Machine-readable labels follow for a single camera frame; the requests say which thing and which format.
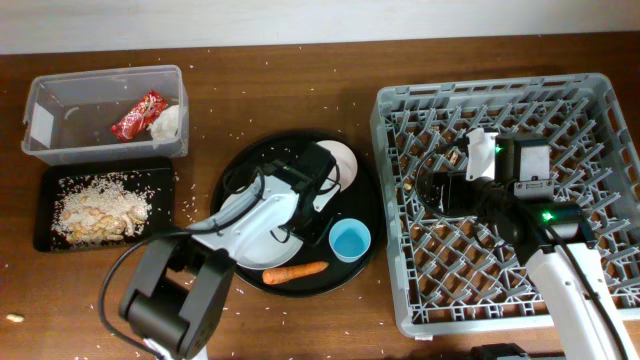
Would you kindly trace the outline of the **pink bowl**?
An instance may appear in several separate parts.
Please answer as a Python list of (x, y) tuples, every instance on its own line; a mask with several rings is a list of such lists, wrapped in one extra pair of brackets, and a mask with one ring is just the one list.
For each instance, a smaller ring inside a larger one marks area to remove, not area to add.
[(336, 170), (332, 170), (329, 178), (338, 180), (340, 191), (345, 191), (354, 182), (358, 173), (358, 161), (354, 152), (346, 144), (335, 140), (322, 140), (317, 142), (317, 145), (328, 150), (336, 160), (339, 177), (336, 177)]

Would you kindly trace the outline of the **light grey plate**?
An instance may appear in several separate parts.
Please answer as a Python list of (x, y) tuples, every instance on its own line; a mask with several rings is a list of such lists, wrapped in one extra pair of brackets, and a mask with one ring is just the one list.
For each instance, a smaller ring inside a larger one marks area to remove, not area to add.
[(229, 230), (226, 238), (212, 239), (210, 246), (226, 250), (247, 269), (278, 267), (292, 259), (303, 245), (293, 233), (286, 238), (287, 231), (279, 229), (291, 219), (296, 205), (297, 198), (293, 195), (271, 196), (259, 204), (256, 214)]

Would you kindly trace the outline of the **white tissue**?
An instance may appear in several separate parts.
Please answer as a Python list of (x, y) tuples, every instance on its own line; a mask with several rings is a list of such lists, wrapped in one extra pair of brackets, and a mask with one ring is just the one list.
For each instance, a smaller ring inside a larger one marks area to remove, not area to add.
[(163, 110), (148, 126), (153, 141), (169, 140), (176, 136), (179, 125), (179, 106), (172, 105)]

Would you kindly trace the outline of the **red snack wrapper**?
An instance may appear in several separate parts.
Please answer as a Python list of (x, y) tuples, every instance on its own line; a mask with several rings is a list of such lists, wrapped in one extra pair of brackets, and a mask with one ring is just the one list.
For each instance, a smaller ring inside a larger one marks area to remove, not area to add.
[(121, 142), (132, 140), (145, 130), (167, 108), (168, 101), (149, 90), (130, 111), (111, 127), (111, 133)]

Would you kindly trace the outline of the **rice and peanut waste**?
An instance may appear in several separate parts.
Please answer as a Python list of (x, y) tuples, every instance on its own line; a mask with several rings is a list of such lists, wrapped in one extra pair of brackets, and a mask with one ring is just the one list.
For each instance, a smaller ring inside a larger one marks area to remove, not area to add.
[(57, 185), (51, 230), (72, 246), (131, 240), (149, 224), (155, 191), (138, 172), (65, 177)]

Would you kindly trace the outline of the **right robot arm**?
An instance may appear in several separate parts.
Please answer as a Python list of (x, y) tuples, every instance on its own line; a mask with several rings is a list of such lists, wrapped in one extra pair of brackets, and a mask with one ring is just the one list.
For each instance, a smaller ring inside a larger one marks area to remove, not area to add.
[(575, 202), (554, 198), (551, 148), (539, 134), (475, 129), (454, 141), (463, 171), (435, 171), (421, 158), (414, 189), (431, 214), (492, 225), (541, 294), (569, 359), (635, 359), (611, 298), (594, 230)]

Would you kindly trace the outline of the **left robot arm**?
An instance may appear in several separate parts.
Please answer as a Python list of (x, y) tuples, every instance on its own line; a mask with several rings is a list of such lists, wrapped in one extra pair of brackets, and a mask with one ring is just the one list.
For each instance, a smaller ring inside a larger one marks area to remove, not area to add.
[(140, 242), (145, 252), (119, 304), (129, 337), (107, 319), (105, 298), (131, 246), (112, 265), (101, 286), (103, 326), (157, 359), (194, 359), (205, 350), (229, 293), (238, 260), (275, 228), (306, 228), (340, 190), (341, 170), (329, 148), (309, 144), (293, 162), (256, 166), (254, 180), (232, 203), (185, 229), (174, 228)]

